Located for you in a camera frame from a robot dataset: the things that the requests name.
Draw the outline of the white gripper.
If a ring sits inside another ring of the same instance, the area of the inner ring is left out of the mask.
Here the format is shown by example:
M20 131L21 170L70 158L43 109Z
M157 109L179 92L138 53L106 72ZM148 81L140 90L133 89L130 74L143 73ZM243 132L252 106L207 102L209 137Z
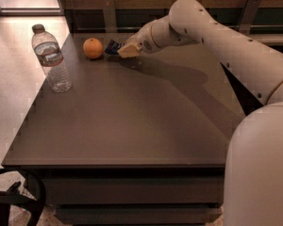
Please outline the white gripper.
M159 40L162 29L155 24L146 24L137 33L126 40L117 53L121 58L137 57L141 52L153 54L162 49Z

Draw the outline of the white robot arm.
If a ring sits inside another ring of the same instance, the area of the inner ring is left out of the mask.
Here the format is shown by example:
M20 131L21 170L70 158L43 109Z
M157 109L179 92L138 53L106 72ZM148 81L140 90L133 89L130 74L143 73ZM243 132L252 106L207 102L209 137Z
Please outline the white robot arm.
M135 57L187 42L204 45L256 101L229 142L223 225L283 226L283 53L218 23L196 0L175 1L118 53Z

